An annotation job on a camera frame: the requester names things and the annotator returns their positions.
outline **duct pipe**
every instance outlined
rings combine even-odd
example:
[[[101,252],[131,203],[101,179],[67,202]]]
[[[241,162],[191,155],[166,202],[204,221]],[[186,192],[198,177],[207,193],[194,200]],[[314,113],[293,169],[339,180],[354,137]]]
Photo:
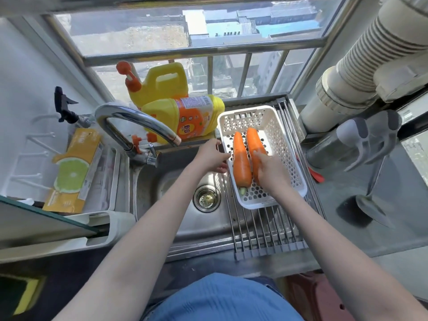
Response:
[[[329,131],[376,100],[373,76],[385,63],[428,49],[428,0],[384,0],[379,14],[339,63],[318,80],[301,113],[309,133]]]

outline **person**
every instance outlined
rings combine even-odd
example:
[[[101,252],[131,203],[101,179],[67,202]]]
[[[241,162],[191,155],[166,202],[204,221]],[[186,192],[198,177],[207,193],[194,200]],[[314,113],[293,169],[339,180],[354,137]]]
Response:
[[[219,143],[213,139],[199,148],[165,195],[110,250],[54,321],[302,320],[271,287],[222,274],[196,281],[143,315],[199,181],[209,171],[227,171],[224,161],[230,155],[217,151]],[[289,213],[356,320],[428,320],[427,311],[396,279],[293,190],[278,157],[255,155],[261,159],[260,185]]]

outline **perforated basket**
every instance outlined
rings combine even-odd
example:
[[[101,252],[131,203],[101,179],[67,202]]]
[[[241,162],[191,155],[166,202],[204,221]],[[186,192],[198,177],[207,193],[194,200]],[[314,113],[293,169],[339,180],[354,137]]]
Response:
[[[257,129],[267,154],[277,155],[281,158],[282,163],[290,173],[293,188],[302,197],[306,196],[308,191],[306,181],[302,177],[302,171],[297,164],[296,156],[291,150],[284,127],[274,108],[270,106],[259,106],[228,111],[222,113],[218,117],[217,122],[224,150],[231,154],[233,154],[233,135],[235,132],[240,132],[242,134],[244,144],[248,151],[246,139],[247,129],[249,127]],[[254,179],[247,193],[241,195],[236,186],[235,179],[233,178],[233,156],[227,163],[236,198],[242,207],[247,209],[258,209],[276,204],[275,199],[266,193],[262,187],[256,184]]]

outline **bottle label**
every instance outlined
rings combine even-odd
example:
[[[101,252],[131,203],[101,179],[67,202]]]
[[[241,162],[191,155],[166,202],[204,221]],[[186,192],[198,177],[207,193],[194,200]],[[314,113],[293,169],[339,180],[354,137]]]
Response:
[[[175,102],[180,113],[177,134],[188,139],[202,135],[213,115],[214,106],[210,97],[180,98]]]

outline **detergent jug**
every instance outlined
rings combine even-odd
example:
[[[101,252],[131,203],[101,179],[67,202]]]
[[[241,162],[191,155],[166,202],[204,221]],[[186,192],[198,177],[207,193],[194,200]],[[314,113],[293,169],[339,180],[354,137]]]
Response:
[[[159,99],[147,103],[141,108],[143,113],[151,115],[160,122],[176,131],[182,139],[204,136],[217,127],[217,117],[224,112],[224,103],[213,95],[188,97],[179,99]],[[150,132],[149,142],[166,143],[166,141]]]
[[[183,98],[189,96],[187,78],[183,65],[178,62],[159,65],[148,70],[143,82],[140,81],[133,66],[121,61],[117,71],[126,75],[125,85],[132,102],[141,108],[152,101],[164,98]]]

